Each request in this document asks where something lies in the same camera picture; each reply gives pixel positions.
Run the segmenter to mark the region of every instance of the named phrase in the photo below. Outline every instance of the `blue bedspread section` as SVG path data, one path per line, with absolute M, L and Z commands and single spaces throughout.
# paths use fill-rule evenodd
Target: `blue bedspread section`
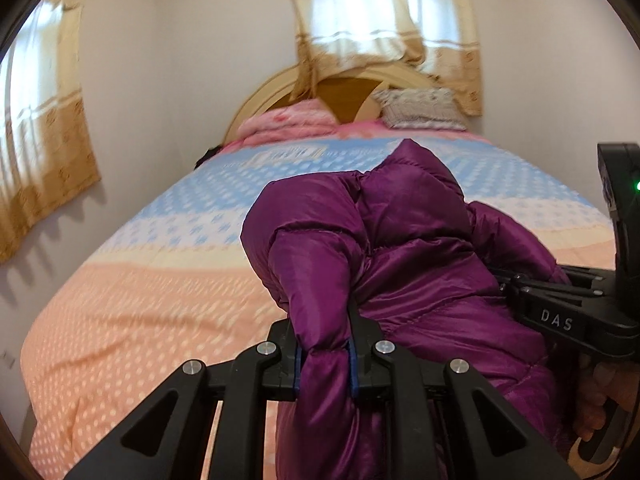
M 412 136 L 452 171 L 466 199 L 523 208 L 536 200 L 558 202 L 565 217 L 602 215 L 575 191 L 513 153 L 474 140 Z M 261 190 L 273 180 L 318 171 L 368 171 L 402 139 L 308 139 L 218 155 L 146 206 L 102 247 L 234 244 Z M 549 223 L 548 210 L 538 215 Z

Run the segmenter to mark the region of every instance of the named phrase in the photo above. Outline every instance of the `human hand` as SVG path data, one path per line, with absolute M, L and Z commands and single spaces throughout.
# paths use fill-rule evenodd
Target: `human hand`
M 606 423 L 603 405 L 607 397 L 615 400 L 626 412 L 633 411 L 640 367 L 634 363 L 598 363 L 592 368 L 588 357 L 581 356 L 580 368 L 574 431 L 588 441 L 593 432 L 601 430 Z

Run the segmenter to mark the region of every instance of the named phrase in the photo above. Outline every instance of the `silver screw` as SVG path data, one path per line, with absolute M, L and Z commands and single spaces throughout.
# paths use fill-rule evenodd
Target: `silver screw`
M 464 359 L 453 359 L 449 366 L 457 374 L 466 374 L 469 371 L 469 363 Z
M 202 370 L 202 363 L 200 361 L 196 361 L 196 359 L 187 361 L 182 365 L 182 371 L 187 375 L 195 375 L 200 370 Z
M 396 349 L 396 345 L 394 345 L 391 341 L 382 340 L 376 343 L 376 350 L 381 354 L 391 354 Z
M 257 346 L 256 350 L 258 351 L 258 354 L 271 355 L 276 351 L 277 348 L 278 347 L 276 346 L 276 343 L 272 343 L 271 341 L 263 341 Z

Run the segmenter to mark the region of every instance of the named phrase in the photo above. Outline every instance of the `sheer curtain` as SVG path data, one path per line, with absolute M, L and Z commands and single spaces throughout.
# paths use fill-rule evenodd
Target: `sheer curtain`
M 293 0 L 300 79 L 293 97 L 351 68 L 403 60 L 424 62 L 422 36 L 408 0 Z
M 100 180 L 78 73 L 82 0 L 42 0 L 0 63 L 0 262 Z
M 294 96 L 351 68 L 404 61 L 481 115 L 478 34 L 471 0 L 293 0 L 300 78 Z

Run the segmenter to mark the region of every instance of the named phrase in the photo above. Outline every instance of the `triangular cutout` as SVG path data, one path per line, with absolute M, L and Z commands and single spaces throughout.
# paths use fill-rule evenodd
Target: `triangular cutout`
M 122 437 L 122 445 L 146 456 L 155 456 L 160 448 L 164 430 L 178 402 L 178 392 L 168 392 L 160 402 Z
M 527 445 L 524 435 L 481 390 L 474 391 L 472 396 L 493 456 L 504 456 Z

